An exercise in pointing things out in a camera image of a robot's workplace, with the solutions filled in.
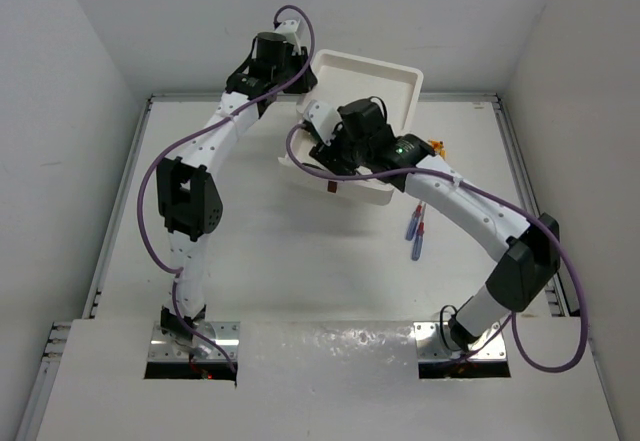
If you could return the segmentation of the white drawer cabinet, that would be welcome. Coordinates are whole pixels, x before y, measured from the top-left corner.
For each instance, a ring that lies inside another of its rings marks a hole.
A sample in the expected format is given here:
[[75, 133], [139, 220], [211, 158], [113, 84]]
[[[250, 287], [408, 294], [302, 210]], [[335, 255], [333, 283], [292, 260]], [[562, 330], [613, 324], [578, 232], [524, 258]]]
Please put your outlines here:
[[314, 55], [311, 68], [317, 84], [298, 100], [298, 113], [311, 101], [337, 108], [374, 96], [384, 101], [395, 133], [411, 129], [424, 80], [419, 69], [329, 49]]

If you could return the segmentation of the white drawer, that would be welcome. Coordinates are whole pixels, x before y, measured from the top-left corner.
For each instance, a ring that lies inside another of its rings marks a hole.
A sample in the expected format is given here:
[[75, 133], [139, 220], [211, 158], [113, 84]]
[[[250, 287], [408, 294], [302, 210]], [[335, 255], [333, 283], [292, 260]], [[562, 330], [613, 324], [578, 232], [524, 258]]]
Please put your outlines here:
[[351, 201], [377, 206], [385, 206], [391, 202], [395, 188], [390, 184], [384, 184], [374, 179], [335, 181], [319, 178], [300, 169], [291, 160], [289, 150], [306, 168], [327, 171], [309, 155], [314, 146], [313, 137], [303, 129], [291, 129], [285, 135], [285, 153], [278, 159], [279, 173], [283, 180], [320, 194], [333, 195]]

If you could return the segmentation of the yellow orange clamp tool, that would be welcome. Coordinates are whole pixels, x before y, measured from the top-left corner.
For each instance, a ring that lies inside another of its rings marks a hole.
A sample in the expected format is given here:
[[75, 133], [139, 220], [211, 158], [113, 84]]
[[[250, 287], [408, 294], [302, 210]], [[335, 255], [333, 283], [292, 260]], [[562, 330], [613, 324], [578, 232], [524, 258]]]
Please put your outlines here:
[[438, 156], [442, 157], [443, 159], [446, 158], [446, 149], [442, 141], [429, 139], [428, 143], [431, 145]]

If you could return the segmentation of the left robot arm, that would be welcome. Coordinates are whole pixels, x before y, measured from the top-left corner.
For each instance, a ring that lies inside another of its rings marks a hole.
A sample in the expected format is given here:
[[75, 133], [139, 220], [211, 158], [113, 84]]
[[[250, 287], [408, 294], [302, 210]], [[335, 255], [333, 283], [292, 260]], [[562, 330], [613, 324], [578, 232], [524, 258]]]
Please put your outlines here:
[[254, 37], [250, 54], [228, 77], [209, 131], [165, 156], [156, 168], [159, 214], [170, 243], [169, 266], [181, 270], [177, 287], [161, 311], [165, 331], [192, 340], [204, 318], [204, 261], [210, 234], [217, 228], [223, 204], [216, 186], [222, 163], [239, 138], [277, 99], [283, 84], [288, 94], [306, 94], [317, 84], [308, 65], [308, 48], [296, 34], [282, 29]]

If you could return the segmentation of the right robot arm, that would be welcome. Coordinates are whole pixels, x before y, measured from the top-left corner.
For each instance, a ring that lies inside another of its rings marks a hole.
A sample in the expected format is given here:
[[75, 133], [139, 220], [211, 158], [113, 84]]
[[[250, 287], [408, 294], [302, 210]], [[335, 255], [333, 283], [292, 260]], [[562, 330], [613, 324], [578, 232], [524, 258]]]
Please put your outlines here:
[[310, 102], [303, 125], [316, 144], [310, 156], [330, 173], [355, 176], [365, 168], [436, 209], [477, 241], [496, 265], [479, 291], [450, 318], [444, 342], [468, 350], [495, 322], [523, 312], [559, 269], [550, 241], [559, 225], [549, 216], [528, 220], [502, 202], [472, 191], [426, 141], [397, 136], [386, 109], [372, 98], [334, 108]]

